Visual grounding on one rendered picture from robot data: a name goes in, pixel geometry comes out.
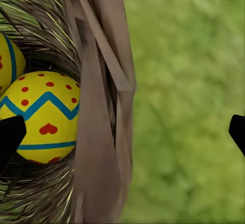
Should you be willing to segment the wicker basket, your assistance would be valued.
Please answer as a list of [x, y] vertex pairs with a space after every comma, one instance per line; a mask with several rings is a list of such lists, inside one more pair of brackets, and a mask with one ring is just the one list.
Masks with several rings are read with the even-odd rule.
[[[77, 143], [58, 162], [7, 165], [0, 216], [10, 224], [120, 224], [133, 177], [133, 98], [137, 80], [125, 0], [7, 0], [1, 31], [22, 51], [26, 73], [58, 69], [81, 85]], [[49, 4], [54, 10], [47, 7]], [[9, 31], [16, 29], [16, 31]], [[38, 52], [53, 58], [32, 59]], [[64, 64], [72, 73], [55, 64]], [[18, 152], [16, 156], [21, 155]], [[44, 169], [24, 170], [45, 167]], [[37, 171], [26, 173], [27, 171]], [[22, 200], [19, 203], [11, 203]], [[9, 212], [22, 208], [21, 212]]]

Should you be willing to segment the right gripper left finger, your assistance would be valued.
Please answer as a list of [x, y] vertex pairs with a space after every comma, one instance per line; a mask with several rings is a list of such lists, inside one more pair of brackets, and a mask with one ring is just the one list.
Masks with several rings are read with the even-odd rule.
[[22, 115], [0, 120], [0, 176], [27, 133]]

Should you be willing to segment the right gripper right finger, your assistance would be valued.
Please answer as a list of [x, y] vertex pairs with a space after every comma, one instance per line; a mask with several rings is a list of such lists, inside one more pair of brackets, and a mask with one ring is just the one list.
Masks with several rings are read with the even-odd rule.
[[229, 133], [235, 140], [237, 146], [245, 156], [245, 117], [234, 115], [232, 117]]

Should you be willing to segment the easter egg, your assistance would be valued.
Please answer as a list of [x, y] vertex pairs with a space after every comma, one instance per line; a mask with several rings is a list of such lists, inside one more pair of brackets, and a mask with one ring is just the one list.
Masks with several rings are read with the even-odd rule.
[[67, 75], [33, 71], [0, 97], [0, 120], [22, 115], [27, 133], [17, 148], [31, 163], [48, 165], [76, 146], [81, 85]]
[[27, 63], [22, 51], [0, 31], [0, 97], [26, 70]]

